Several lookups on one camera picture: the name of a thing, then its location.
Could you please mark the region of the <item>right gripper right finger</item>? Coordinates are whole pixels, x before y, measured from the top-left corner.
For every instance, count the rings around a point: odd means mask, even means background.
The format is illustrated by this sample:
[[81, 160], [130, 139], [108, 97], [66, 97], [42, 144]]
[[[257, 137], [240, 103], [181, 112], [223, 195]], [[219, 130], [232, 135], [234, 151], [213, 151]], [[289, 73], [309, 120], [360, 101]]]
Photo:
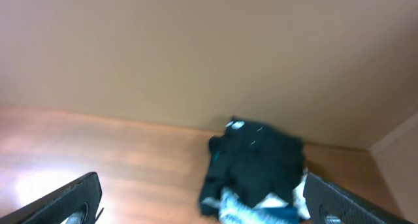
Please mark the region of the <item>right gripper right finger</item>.
[[312, 173], [306, 177], [304, 198], [315, 224], [412, 224]]

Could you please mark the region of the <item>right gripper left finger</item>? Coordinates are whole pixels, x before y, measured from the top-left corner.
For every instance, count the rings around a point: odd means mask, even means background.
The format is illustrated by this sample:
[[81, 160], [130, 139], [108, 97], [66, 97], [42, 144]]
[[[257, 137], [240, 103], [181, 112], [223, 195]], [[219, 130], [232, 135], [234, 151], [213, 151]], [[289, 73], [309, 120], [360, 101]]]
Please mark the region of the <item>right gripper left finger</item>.
[[1, 224], [95, 224], [103, 209], [99, 176], [89, 172], [1, 218]]

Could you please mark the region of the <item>black t-shirt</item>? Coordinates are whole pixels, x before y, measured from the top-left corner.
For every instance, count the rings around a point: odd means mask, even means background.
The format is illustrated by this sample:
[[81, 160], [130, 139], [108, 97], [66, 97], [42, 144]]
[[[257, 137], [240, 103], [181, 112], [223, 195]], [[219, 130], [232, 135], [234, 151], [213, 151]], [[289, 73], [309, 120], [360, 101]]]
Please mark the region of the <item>black t-shirt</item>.
[[292, 203], [304, 172], [303, 141], [265, 123], [233, 116], [224, 134], [208, 141], [210, 163], [199, 195], [219, 199], [228, 187], [254, 208], [269, 193]]

